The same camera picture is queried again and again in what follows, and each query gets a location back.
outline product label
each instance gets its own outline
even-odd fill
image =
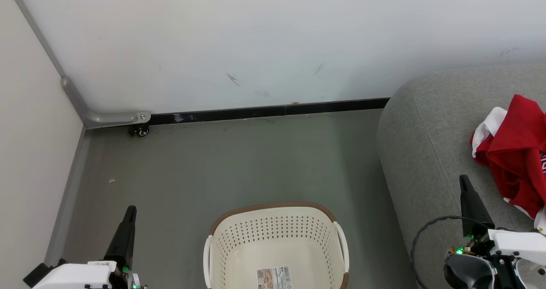
[[[261,269],[258,273],[258,289],[293,289],[288,266]]]

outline gray floor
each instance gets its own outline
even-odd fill
[[[253,204],[330,209],[351,254],[350,289],[414,287],[375,151],[381,110],[127,128],[92,135],[64,258],[102,258],[128,205],[138,209],[133,270],[150,289],[205,288],[212,223]]]

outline gray sofa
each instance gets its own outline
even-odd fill
[[[546,64],[457,69],[410,81],[383,111],[377,150],[392,203],[411,250],[417,231],[443,215],[460,215],[459,175],[467,174],[496,226],[529,231],[533,222],[506,203],[489,168],[472,159],[472,131],[493,107],[508,109],[515,93],[546,110]],[[450,288],[442,274],[449,246],[463,246],[461,222],[429,227],[419,239],[416,266],[430,289]],[[524,278],[546,288],[535,270]]]

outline white plastic basket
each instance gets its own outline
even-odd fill
[[[265,270],[273,268],[281,272],[278,277]],[[203,272],[209,289],[276,288],[267,281],[281,283],[279,289],[345,289],[349,249],[341,226],[321,205],[258,205],[215,222],[203,251]]]

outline metal bracket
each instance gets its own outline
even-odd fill
[[[87,129],[123,126],[127,124],[144,124],[150,120],[149,112],[99,113],[91,110],[78,92],[76,85],[68,77],[62,78],[62,86],[74,109],[80,115]]]
[[[53,63],[53,66],[57,69],[57,72],[61,76],[61,84],[63,86],[64,92],[68,95],[72,106],[76,109],[76,112],[80,115],[81,121],[84,123],[87,129],[95,128],[104,128],[104,127],[113,127],[113,126],[123,126],[128,124],[144,124],[150,120],[149,112],[134,112],[134,113],[99,113],[91,110],[84,98],[78,92],[78,89],[74,83],[66,76],[64,70],[57,60],[53,50],[45,40],[43,33],[41,33],[40,28],[33,19],[29,9],[25,5],[23,0],[15,0],[15,3],[21,9],[21,12],[25,16],[25,19],[29,23],[30,27],[34,31],[36,37],[41,43],[41,46],[44,48],[46,54],[49,56],[49,59]]]

